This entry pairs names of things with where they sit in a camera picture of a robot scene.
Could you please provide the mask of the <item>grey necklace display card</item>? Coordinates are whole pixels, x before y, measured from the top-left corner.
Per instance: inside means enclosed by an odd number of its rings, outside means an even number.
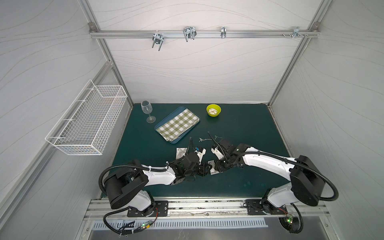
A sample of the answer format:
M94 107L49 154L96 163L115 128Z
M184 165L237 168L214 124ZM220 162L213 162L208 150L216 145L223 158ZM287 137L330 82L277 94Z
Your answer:
M177 148L176 149L176 160L183 158L188 151L188 148Z

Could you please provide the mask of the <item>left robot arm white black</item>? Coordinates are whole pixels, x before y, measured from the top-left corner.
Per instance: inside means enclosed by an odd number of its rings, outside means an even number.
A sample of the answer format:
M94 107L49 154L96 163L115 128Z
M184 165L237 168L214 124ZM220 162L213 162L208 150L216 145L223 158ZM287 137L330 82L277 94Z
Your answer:
M152 194L144 188L148 186L172 186L183 182L186 178L204 177L212 170L212 165L203 163L206 149L195 147L193 140L189 141L186 152L180 158L167 163L165 167L152 167L133 160L128 164L108 167L99 176L98 184L103 194L110 202L112 212L104 215L103 222L108 229L119 236L136 234L150 228L155 220L148 221L135 227L134 222L113 227L107 218L122 212L137 210L143 217L161 214L161 208Z

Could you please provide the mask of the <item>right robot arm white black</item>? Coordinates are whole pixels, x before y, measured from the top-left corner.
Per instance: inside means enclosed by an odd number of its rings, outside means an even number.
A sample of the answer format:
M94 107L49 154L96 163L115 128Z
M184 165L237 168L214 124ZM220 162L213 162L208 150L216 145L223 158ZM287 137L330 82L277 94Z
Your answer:
M277 174L286 180L277 188L269 188L260 200L246 200L244 207L249 215L280 215L281 226L291 234L304 228L303 217L296 206L300 202L316 207L320 201L333 202L339 198L337 187L306 156L286 158L263 152L246 144L234 147L222 139L214 142L212 153L217 159L210 161L211 175L223 173L234 167L257 167Z

